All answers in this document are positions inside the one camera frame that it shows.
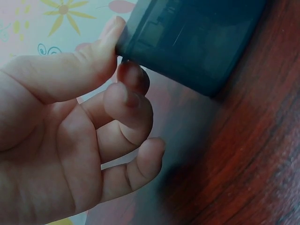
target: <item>finger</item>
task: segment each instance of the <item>finger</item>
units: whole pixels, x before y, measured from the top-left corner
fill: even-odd
[[[153,180],[161,169],[164,151],[165,143],[161,139],[148,139],[133,161],[103,170],[100,202],[127,195]]]
[[[135,63],[124,63],[118,68],[118,77],[131,91],[145,95],[149,89],[149,77],[141,67]],[[103,103],[104,91],[93,96],[81,106],[89,116],[95,129],[111,122],[113,118],[106,113]]]
[[[126,88],[112,84],[104,94],[104,107],[114,121],[97,130],[101,163],[137,149],[148,137],[153,124],[149,100]]]
[[[150,79],[146,71],[133,62],[120,64],[117,79],[132,91],[142,95],[146,95],[149,90]]]
[[[67,101],[105,83],[116,69],[115,45],[125,26],[121,17],[107,25],[109,31],[79,52],[16,57],[3,72],[12,76],[44,104]]]

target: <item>skin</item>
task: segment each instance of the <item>skin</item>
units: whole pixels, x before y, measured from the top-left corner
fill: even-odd
[[[147,74],[117,68],[125,22],[113,18],[101,40],[80,52],[22,56],[0,68],[0,221],[41,225],[135,191],[157,176],[165,144],[147,139],[153,112]],[[76,98],[118,82],[88,101]],[[139,148],[130,163],[101,164]]]

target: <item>dark blue case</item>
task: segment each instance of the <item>dark blue case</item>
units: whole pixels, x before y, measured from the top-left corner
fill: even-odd
[[[266,0],[139,0],[116,52],[203,95],[225,84]]]

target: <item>wooden table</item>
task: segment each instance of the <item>wooden table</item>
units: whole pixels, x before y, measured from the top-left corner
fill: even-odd
[[[300,0],[268,3],[217,98],[150,76],[162,172],[87,225],[300,224]]]

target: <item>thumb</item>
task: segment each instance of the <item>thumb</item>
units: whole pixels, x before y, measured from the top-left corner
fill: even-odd
[[[115,46],[125,26],[111,19],[103,39],[75,53],[16,57],[1,70],[13,77],[43,104],[67,101],[104,84],[117,66]]]

